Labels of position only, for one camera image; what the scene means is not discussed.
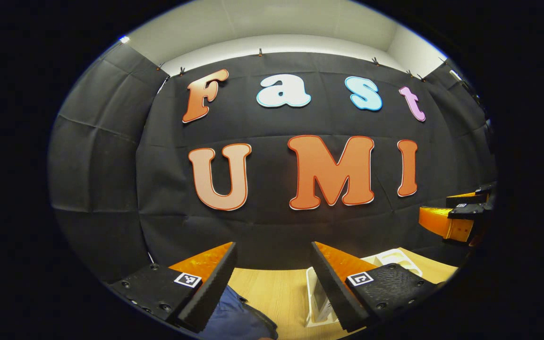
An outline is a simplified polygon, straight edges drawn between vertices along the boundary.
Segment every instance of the wooden table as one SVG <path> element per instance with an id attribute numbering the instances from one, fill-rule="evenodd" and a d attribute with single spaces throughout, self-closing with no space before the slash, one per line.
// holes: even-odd
<path id="1" fill-rule="evenodd" d="M 457 269 L 406 249 L 399 249 L 421 269 L 423 278 L 429 282 L 445 281 Z M 305 327 L 308 316 L 305 269 L 259 271 L 235 268 L 229 286 L 246 298 L 250 306 L 266 314 L 278 325 L 276 331 L 279 340 L 336 340 L 350 334 L 341 329 L 339 323 Z"/>

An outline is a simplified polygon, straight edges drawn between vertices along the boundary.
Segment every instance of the white tray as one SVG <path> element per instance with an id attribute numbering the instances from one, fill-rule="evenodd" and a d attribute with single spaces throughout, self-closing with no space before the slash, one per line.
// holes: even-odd
<path id="1" fill-rule="evenodd" d="M 417 267 L 417 265 L 413 263 L 413 261 L 411 261 L 410 258 L 408 258 L 408 256 L 406 256 L 404 252 L 402 252 L 402 250 L 399 249 L 390 249 L 386 252 L 364 257 L 362 258 L 362 260 L 365 260 L 377 266 L 386 265 L 389 263 L 397 263 L 399 265 L 402 265 L 402 267 L 408 269 L 412 273 L 415 273 L 419 276 L 423 275 L 421 269 L 419 269 L 419 267 Z M 312 293 L 314 291 L 317 280 L 318 277 L 316 276 L 314 269 L 312 267 L 309 267 L 306 270 L 306 282 L 308 283 L 308 318 L 306 318 L 306 327 L 316 327 L 320 325 L 327 325 L 329 323 L 336 323 L 337 321 L 339 321 L 337 315 L 335 315 L 335 312 L 331 312 L 331 314 L 329 314 L 328 318 L 326 318 L 325 321 L 322 321 L 320 323 L 315 323 L 313 321 Z"/>

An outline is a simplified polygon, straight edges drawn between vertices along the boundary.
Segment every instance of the pink letter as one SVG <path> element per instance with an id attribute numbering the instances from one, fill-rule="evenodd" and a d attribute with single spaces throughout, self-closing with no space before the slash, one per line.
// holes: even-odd
<path id="1" fill-rule="evenodd" d="M 400 94 L 406 98 L 406 103 L 408 103 L 408 108 L 410 109 L 410 112 L 412 112 L 413 116 L 415 116 L 415 118 L 417 118 L 417 120 L 420 122 L 424 122 L 425 114 L 419 110 L 419 106 L 417 106 L 417 102 L 419 101 L 417 96 L 410 92 L 410 89 L 406 86 L 398 90 L 398 92 L 400 92 Z"/>

